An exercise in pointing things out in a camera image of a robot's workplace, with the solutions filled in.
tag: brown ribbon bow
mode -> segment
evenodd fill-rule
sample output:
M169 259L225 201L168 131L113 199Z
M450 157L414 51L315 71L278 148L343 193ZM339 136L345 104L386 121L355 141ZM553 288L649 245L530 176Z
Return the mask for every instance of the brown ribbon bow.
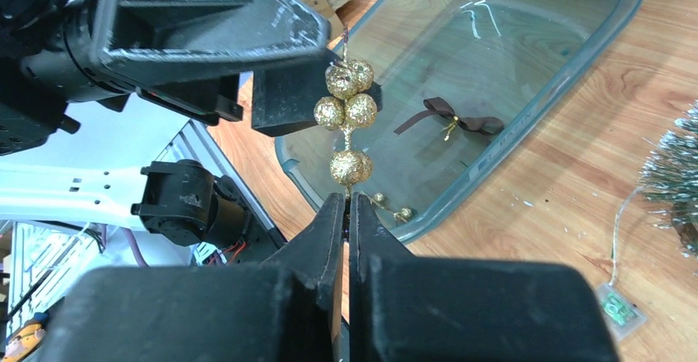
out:
M426 117L431 115L439 115L441 118L450 119L451 123L449 126L444 128L447 131L446 138L444 140L448 141L451 132L459 127L462 130L468 132L476 132L484 134L486 136L491 136L497 134L504 130L504 123L499 118L494 117L480 117L480 118L460 118L456 115L451 104L446 102L446 100L440 97L434 97L431 99L424 100L424 106L426 111L414 114L405 123L400 125L395 129L395 134L402 134L409 128L411 128L415 123L421 121Z

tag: wooden tabletop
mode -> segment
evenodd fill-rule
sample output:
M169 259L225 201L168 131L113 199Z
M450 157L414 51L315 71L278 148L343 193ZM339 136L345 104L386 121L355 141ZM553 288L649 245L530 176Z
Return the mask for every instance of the wooden tabletop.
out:
M340 11L352 26L376 0ZM419 255L561 262L597 287L611 275L612 228L652 145L698 100L698 0L644 0L586 77L439 228ZM249 109L250 85L240 94ZM249 117L211 133L282 232L313 218L283 174L273 139ZM521 204L530 202L532 207ZM649 320L620 349L626 361L698 360L698 260L636 199L623 216L617 289Z

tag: blue translucent container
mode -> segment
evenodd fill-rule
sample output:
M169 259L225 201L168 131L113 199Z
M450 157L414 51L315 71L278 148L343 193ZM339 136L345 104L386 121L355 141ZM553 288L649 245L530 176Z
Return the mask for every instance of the blue translucent container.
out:
M482 183L542 116L584 75L634 16L642 0L379 0L351 31L351 58L365 59L382 86L375 124L353 134L374 161L357 191L382 193L381 220L403 242L436 227ZM493 137L454 130L433 116L393 131L444 98L460 117L497 117ZM331 178L340 132L315 127L276 141L286 174L315 208L342 192Z

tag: gold ornament in container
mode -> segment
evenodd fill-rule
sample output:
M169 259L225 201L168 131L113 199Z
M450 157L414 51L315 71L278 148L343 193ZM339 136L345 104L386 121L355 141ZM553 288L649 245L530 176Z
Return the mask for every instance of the gold ornament in container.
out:
M329 169L332 178L347 188L347 199L351 196L351 187L365 182L373 172L370 157L351 149L351 133L372 125L378 113L375 100L361 93L373 85L373 68L364 60L347 57L348 36L345 28L342 59L331 64L325 72L325 82L333 96L320 99L314 111L318 125L344 133L344 149L333 153Z

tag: small gold ball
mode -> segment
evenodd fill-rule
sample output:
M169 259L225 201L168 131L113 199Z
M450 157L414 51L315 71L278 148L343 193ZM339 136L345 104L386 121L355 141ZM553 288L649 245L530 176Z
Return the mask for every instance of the small gold ball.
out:
M347 66L354 74L356 84L359 86L359 92L367 91L373 85L374 73L372 66L365 60L352 59L347 63Z
M348 100L359 92L354 73L348 68L331 66L325 76L325 82L329 93L342 100Z
M347 100L346 121L355 128L367 128L372 125L377 113L375 101L366 93L360 93Z
M373 162L360 151L339 151L332 155L329 169L337 183L349 187L370 177Z
M406 220L410 219L412 217L412 214L414 213L412 212L411 208L403 207L400 209L400 216Z
M318 125L337 130L344 123L344 103L336 97L323 97L315 105L314 115Z

